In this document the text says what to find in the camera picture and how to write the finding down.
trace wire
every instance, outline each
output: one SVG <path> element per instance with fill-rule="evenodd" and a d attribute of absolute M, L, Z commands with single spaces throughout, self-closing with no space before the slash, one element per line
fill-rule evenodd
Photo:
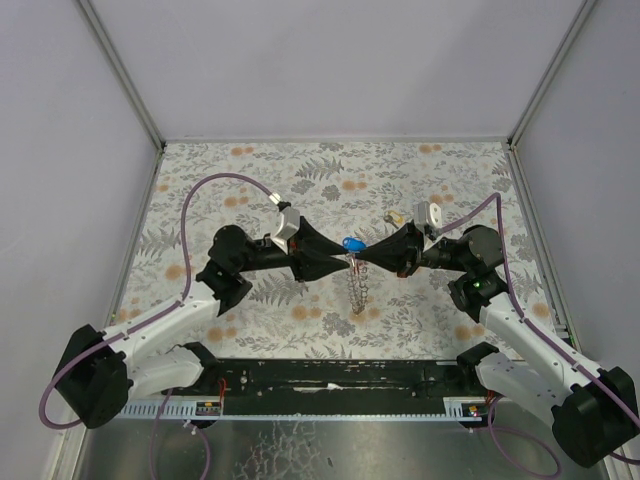
<path fill-rule="evenodd" d="M 585 367 L 580 365 L 580 363 L 577 362 L 571 355 L 569 355 L 562 348 L 560 348 L 558 345 L 556 345 L 556 343 L 549 336 L 547 336 L 546 333 L 544 333 L 542 330 L 540 330 L 525 315 L 524 310 L 522 309 L 522 307 L 520 306 L 520 303 L 518 302 L 518 297 L 516 296 L 515 289 L 513 288 L 513 281 L 511 279 L 511 271 L 509 269 L 509 260 L 507 258 L 507 247 L 506 247 L 505 235 L 504 235 L 504 222 L 502 220 L 502 196 L 499 193 L 496 192 L 496 193 L 493 193 L 493 194 L 489 195 L 489 197 L 484 202 L 482 202 L 478 207 L 476 207 L 471 213 L 469 213 L 468 215 L 465 215 L 464 217 L 462 217 L 462 218 L 450 223 L 449 225 L 443 227 L 440 230 L 440 233 L 443 234 L 443 233 L 450 232 L 451 230 L 454 230 L 454 229 L 460 227 L 461 225 L 465 224 L 466 222 L 471 220 L 473 217 L 478 215 L 478 213 L 480 213 L 480 211 L 482 211 L 484 208 L 486 208 L 487 205 L 489 205 L 489 203 L 491 203 L 493 200 L 496 201 L 496 210 L 497 210 L 497 217 L 498 217 L 498 231 L 500 233 L 500 243 L 501 243 L 501 246 L 502 246 L 502 251 L 504 253 L 504 275 L 505 275 L 505 279 L 506 279 L 507 286 L 508 286 L 508 289 L 509 289 L 509 298 L 511 300 L 511 303 L 514 306 L 514 309 L 516 310 L 516 312 L 518 313 L 520 318 L 522 318 L 522 320 L 525 323 L 525 325 L 527 325 L 538 337 L 540 337 L 540 339 L 542 339 L 547 345 L 549 345 L 549 347 L 551 347 L 551 349 L 553 351 L 555 351 L 563 359 L 565 359 L 567 362 L 569 362 L 571 365 L 573 365 L 574 366 L 573 368 L 578 370 L 585 377 L 587 377 L 591 382 L 593 382 L 594 385 L 596 385 L 598 388 L 600 388 L 600 390 L 602 390 L 618 407 L 620 407 L 620 409 L 631 419 L 631 421 L 633 423 L 635 423 L 635 425 L 638 428 L 640 428 L 640 419 L 638 418 L 638 416 L 615 393 L 613 393 L 598 378 L 596 378 L 594 375 L 592 375 L 591 372 L 589 372 Z M 618 455 L 615 452 L 612 453 L 611 456 L 613 458 L 615 458 L 616 460 L 619 460 L 621 462 L 625 462 L 625 463 L 628 463 L 628 464 L 631 464 L 631 465 L 640 465 L 640 460 L 634 460 L 634 459 L 631 459 L 631 458 L 626 458 L 626 457 L 623 457 L 622 455 Z M 510 457 L 507 456 L 506 458 L 507 458 L 507 460 L 509 460 L 510 462 L 513 463 L 513 460 Z"/>
<path fill-rule="evenodd" d="M 182 291 L 183 301 L 187 298 L 187 296 L 189 295 L 189 290 L 191 289 L 191 263 L 189 262 L 189 249 L 187 247 L 187 210 L 189 208 L 189 203 L 191 202 L 191 199 L 193 198 L 193 196 L 195 195 L 195 193 L 198 191 L 200 187 L 202 187 L 206 183 L 211 182 L 212 180 L 217 180 L 219 178 L 234 178 L 237 180 L 242 180 L 244 182 L 250 183 L 251 185 L 254 185 L 258 189 L 260 189 L 262 192 L 264 192 L 265 195 L 267 195 L 268 197 L 273 195 L 273 192 L 271 192 L 271 190 L 269 190 L 267 187 L 262 185 L 260 182 L 252 178 L 249 178 L 245 175 L 240 175 L 238 173 L 216 173 L 214 175 L 209 175 L 203 178 L 202 180 L 200 180 L 191 188 L 191 190 L 189 191 L 189 193 L 187 194 L 184 200 L 184 203 L 182 204 L 182 212 L 180 214 L 180 241 L 182 243 L 182 254 L 184 257 L 184 264 L 185 264 L 185 271 L 186 271 L 185 287 L 184 287 L 184 290 Z M 60 382 L 62 377 L 67 375 L 71 370 L 73 370 L 73 368 L 76 365 L 78 365 L 87 357 L 93 355 L 94 353 L 101 350 L 102 348 L 107 347 L 112 343 L 117 342 L 118 340 L 122 340 L 123 338 L 139 331 L 140 329 L 148 325 L 151 325 L 153 322 L 173 312 L 181 304 L 182 303 L 180 301 L 176 300 L 175 303 L 171 304 L 169 307 L 165 308 L 161 312 L 156 313 L 155 315 L 149 317 L 145 321 L 140 322 L 139 324 L 128 329 L 126 331 L 126 334 L 122 332 L 118 333 L 109 339 L 106 339 L 101 341 L 100 343 L 97 343 L 93 347 L 85 350 L 84 352 L 80 353 L 78 356 L 74 357 L 73 360 L 67 363 L 53 376 L 53 378 L 51 379 L 51 382 L 49 382 L 49 384 L 44 389 L 44 392 L 42 393 L 42 397 L 40 398 L 40 403 L 38 405 L 38 416 L 40 417 L 40 421 L 46 427 L 51 428 L 53 430 L 66 430 L 67 428 L 80 425 L 80 423 L 82 423 L 80 419 L 76 419 L 69 423 L 55 423 L 51 421 L 49 417 L 47 417 L 47 411 L 46 411 L 47 401 L 49 400 L 49 396 L 51 395 L 51 392 L 53 392 L 54 388 L 56 387 L 58 382 Z"/>
<path fill-rule="evenodd" d="M 156 413 L 156 417 L 153 419 L 153 428 L 151 429 L 151 440 L 149 441 L 149 471 L 151 472 L 151 478 L 153 480 L 158 480 L 158 474 L 156 472 L 155 462 L 153 461 L 153 450 L 156 441 L 156 435 L 158 432 L 158 425 L 160 424 L 160 416 L 164 413 L 164 409 L 167 406 L 167 402 L 169 402 L 169 398 L 171 398 L 171 394 L 173 393 L 173 389 L 169 389 L 167 395 L 164 397 L 160 408 L 158 409 L 158 413 Z M 204 464 L 204 470 L 202 471 L 202 475 L 200 475 L 200 480 L 204 480 L 207 478 L 207 474 L 209 473 L 209 469 L 211 468 L 211 446 L 209 445 L 209 439 L 204 434 L 202 430 L 197 427 L 193 427 L 198 436 L 202 439 L 204 443 L 204 451 L 206 455 L 206 461 Z"/>
<path fill-rule="evenodd" d="M 222 378 L 218 380 L 218 385 L 220 385 L 220 408 L 222 409 L 224 407 L 222 401 L 224 400 L 224 394 L 227 391 L 227 381 Z"/>
<path fill-rule="evenodd" d="M 554 453 L 554 451 L 551 449 L 551 447 L 549 445 L 544 443 L 539 438 L 534 437 L 530 433 L 526 433 L 526 432 L 523 432 L 521 430 L 516 430 L 515 428 L 510 428 L 510 427 L 496 427 L 493 424 L 493 416 L 495 415 L 496 405 L 498 405 L 498 402 L 500 400 L 502 400 L 503 398 L 504 397 L 502 395 L 498 395 L 495 398 L 495 400 L 493 400 L 491 402 L 491 405 L 489 406 L 489 417 L 487 419 L 487 429 L 489 430 L 489 433 L 491 434 L 491 438 L 493 439 L 493 443 L 496 444 L 496 447 L 498 448 L 498 450 L 500 451 L 502 456 L 504 458 L 506 458 L 509 462 L 511 462 L 511 464 L 513 466 L 515 466 L 518 470 L 521 470 L 521 471 L 527 473 L 528 475 L 531 475 L 532 477 L 548 479 L 548 480 L 554 480 L 554 479 L 560 477 L 560 475 L 562 475 L 562 465 L 560 464 L 560 459 Z M 531 440 L 532 442 L 537 443 L 539 446 L 544 448 L 547 451 L 547 453 L 549 453 L 549 455 L 551 455 L 551 458 L 553 458 L 553 461 L 556 462 L 556 472 L 551 474 L 551 475 L 543 475 L 541 473 L 532 472 L 531 470 L 526 468 L 524 465 L 522 465 L 520 462 L 516 461 L 513 457 L 511 457 L 505 451 L 505 449 L 502 446 L 502 444 L 498 441 L 498 437 L 496 437 L 496 432 L 508 433 L 510 435 L 515 435 L 515 436 L 518 436 L 518 437 L 526 438 L 527 440 Z"/>

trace patterned fabric surface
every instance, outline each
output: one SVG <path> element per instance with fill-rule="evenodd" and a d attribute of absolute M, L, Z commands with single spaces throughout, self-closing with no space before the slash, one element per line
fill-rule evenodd
<path fill-rule="evenodd" d="M 499 191 L 517 293 L 530 313 L 551 324 L 499 143 L 170 144 L 116 322 L 182 291 L 182 202 L 198 180 L 217 172 L 242 173 L 264 183 L 338 243 L 358 236 L 371 244 L 390 235 L 395 227 L 383 220 L 389 210 L 409 221 L 413 204 L 429 199 L 442 206 L 449 223 Z M 273 204 L 249 184 L 225 179 L 205 185 L 187 216 L 194 275 L 206 263 L 220 227 L 235 223 L 259 238 L 269 232 L 275 215 Z M 495 227 L 495 204 L 474 223 Z M 226 357 L 453 359 L 487 340 L 515 357 L 454 307 L 447 283 L 459 273 L 423 268 L 398 279 L 374 265 L 368 271 L 368 305 L 360 315 L 351 313 L 345 271 L 306 285 L 296 283 L 288 270 L 243 274 L 254 287 L 240 305 L 172 344 L 197 340 Z"/>

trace white bracket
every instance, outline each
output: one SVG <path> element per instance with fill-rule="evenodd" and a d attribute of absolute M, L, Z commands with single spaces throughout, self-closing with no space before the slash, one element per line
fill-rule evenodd
<path fill-rule="evenodd" d="M 429 225 L 434 230 L 442 227 L 442 209 L 437 203 L 420 202 L 413 206 L 413 223 L 422 233 Z"/>
<path fill-rule="evenodd" d="M 530 316 L 527 318 L 544 331 L 555 345 L 575 358 L 576 362 L 594 376 L 600 375 L 600 365 L 567 345 L 542 323 Z M 546 402 L 549 408 L 554 404 L 559 405 L 572 393 L 573 385 L 584 386 L 589 383 L 589 379 L 579 373 L 574 364 L 560 357 L 524 323 L 507 293 L 492 298 L 490 305 L 480 310 L 480 323 L 502 338 L 530 366 L 525 370 L 513 362 L 505 363 L 505 356 L 490 355 L 476 369 L 478 375 L 484 378 L 481 383 L 490 390 L 513 398 L 545 422 L 549 421 L 549 417 L 541 412 L 543 403 Z M 535 398 L 527 399 L 527 395 L 534 395 Z"/>
<path fill-rule="evenodd" d="M 288 255 L 289 239 L 300 230 L 300 212 L 293 207 L 286 207 L 278 214 L 274 226 L 271 241 Z"/>
<path fill-rule="evenodd" d="M 190 350 L 177 347 L 169 353 L 149 357 L 132 370 L 129 380 L 129 400 L 144 398 L 174 387 L 193 385 L 204 367 L 200 359 Z"/>
<path fill-rule="evenodd" d="M 114 352 L 125 354 L 124 362 L 131 378 L 133 369 L 158 348 L 166 345 L 172 338 L 180 337 L 193 328 L 213 322 L 218 315 L 220 302 L 213 297 L 213 292 L 204 283 L 194 282 L 189 295 L 178 308 L 152 324 L 126 336 L 126 332 L 180 301 L 176 297 L 148 310 L 135 321 L 123 322 L 104 329 L 104 338 L 118 333 L 125 333 L 125 338 L 111 344 Z"/>
<path fill-rule="evenodd" d="M 504 353 L 492 353 L 476 367 L 480 383 L 487 389 L 500 392 L 525 410 L 546 423 L 553 425 L 551 407 L 560 405 L 566 392 L 557 392 L 522 362 L 514 362 Z"/>

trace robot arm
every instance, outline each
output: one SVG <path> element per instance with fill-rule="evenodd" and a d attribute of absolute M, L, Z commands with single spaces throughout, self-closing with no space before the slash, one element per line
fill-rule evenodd
<path fill-rule="evenodd" d="M 289 267 L 303 282 L 349 267 L 333 258 L 346 253 L 342 246 L 318 233 L 289 204 L 279 208 L 274 233 L 262 239 L 250 239 L 235 225 L 218 230 L 210 259 L 184 298 L 176 296 L 102 332 L 85 325 L 73 333 L 56 373 L 103 340 L 122 337 L 86 357 L 55 387 L 88 428 L 107 423 L 129 400 L 199 380 L 211 361 L 211 354 L 199 344 L 151 355 L 172 338 L 237 305 L 252 287 L 241 272 Z"/>
<path fill-rule="evenodd" d="M 619 367 L 603 369 L 535 318 L 521 318 L 512 303 L 512 292 L 495 271 L 504 263 L 498 232 L 474 226 L 457 240 L 442 238 L 423 250 L 425 238 L 437 236 L 438 225 L 433 215 L 411 222 L 358 258 L 400 277 L 411 275 L 419 266 L 464 272 L 449 283 L 453 303 L 497 334 L 527 363 L 511 361 L 496 347 L 481 343 L 461 354 L 459 365 L 486 389 L 511 398 L 549 425 L 560 446 L 579 465 L 590 467 L 635 437 L 639 431 L 633 421 L 577 366 L 598 378 L 637 415 L 633 380 Z M 566 353 L 566 358 L 556 349 Z"/>
<path fill-rule="evenodd" d="M 234 225 L 221 228 L 208 252 L 209 262 L 185 298 L 169 300 L 135 321 L 103 332 L 87 325 L 73 334 L 57 371 L 103 338 L 122 335 L 78 363 L 56 386 L 88 428 L 111 420 L 128 400 L 205 380 L 217 383 L 215 378 L 202 378 L 216 359 L 199 344 L 150 355 L 171 338 L 237 305 L 251 289 L 242 272 L 288 267 L 296 280 L 313 281 L 349 268 L 347 262 L 333 258 L 347 253 L 342 246 L 319 234 L 290 205 L 281 203 L 279 208 L 275 233 L 262 239 L 252 240 Z M 496 347 L 482 343 L 458 357 L 458 364 L 470 377 L 550 425 L 559 444 L 580 465 L 593 465 L 637 435 L 637 427 L 621 409 L 575 367 L 579 363 L 599 377 L 637 414 L 631 378 L 618 367 L 602 369 L 535 319 L 520 318 L 516 313 L 508 286 L 495 270 L 504 263 L 498 232 L 474 226 L 459 239 L 444 237 L 425 249 L 439 237 L 439 207 L 422 203 L 414 209 L 414 216 L 414 221 L 356 257 L 399 277 L 412 275 L 420 267 L 463 273 L 449 283 L 456 307 L 496 333 L 527 361 L 526 365 L 513 362 Z M 170 311 L 151 322 L 165 310 Z M 545 332 L 548 341 L 529 324 Z M 576 363 L 565 360 L 549 343 Z"/>

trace metal floor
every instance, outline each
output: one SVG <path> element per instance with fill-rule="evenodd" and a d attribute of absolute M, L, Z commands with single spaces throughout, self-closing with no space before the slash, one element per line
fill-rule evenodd
<path fill-rule="evenodd" d="M 585 470 L 567 458 L 551 432 L 517 405 L 501 403 L 497 425 L 525 430 L 559 454 L 561 479 L 609 478 L 603 466 Z M 75 480 L 151 478 L 148 466 L 152 421 L 114 420 L 85 441 Z M 154 460 L 159 480 L 198 479 L 202 441 L 179 422 L 162 421 Z M 489 432 L 469 433 L 444 422 L 248 422 L 221 421 L 205 430 L 211 445 L 207 479 L 529 479 L 494 446 Z M 540 473 L 554 471 L 539 447 L 499 434 L 515 458 Z"/>

